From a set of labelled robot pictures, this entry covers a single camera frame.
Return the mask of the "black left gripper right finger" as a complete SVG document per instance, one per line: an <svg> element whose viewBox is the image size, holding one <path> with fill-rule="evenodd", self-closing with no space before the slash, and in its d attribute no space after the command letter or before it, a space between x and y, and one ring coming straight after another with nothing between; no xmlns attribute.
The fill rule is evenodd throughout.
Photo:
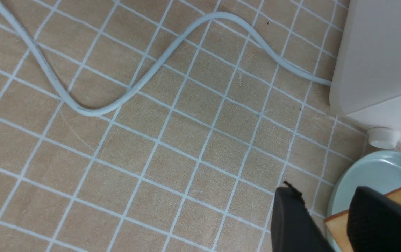
<svg viewBox="0 0 401 252"><path fill-rule="evenodd" d="M401 252L401 205L372 188L357 187L347 236L354 252Z"/></svg>

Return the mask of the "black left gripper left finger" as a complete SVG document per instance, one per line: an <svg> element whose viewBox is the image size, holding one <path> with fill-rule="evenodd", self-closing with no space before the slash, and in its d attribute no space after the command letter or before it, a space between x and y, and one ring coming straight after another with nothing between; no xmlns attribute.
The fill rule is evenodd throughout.
<svg viewBox="0 0 401 252"><path fill-rule="evenodd" d="M284 181L274 193L271 222L274 252L333 252L310 216L302 193Z"/></svg>

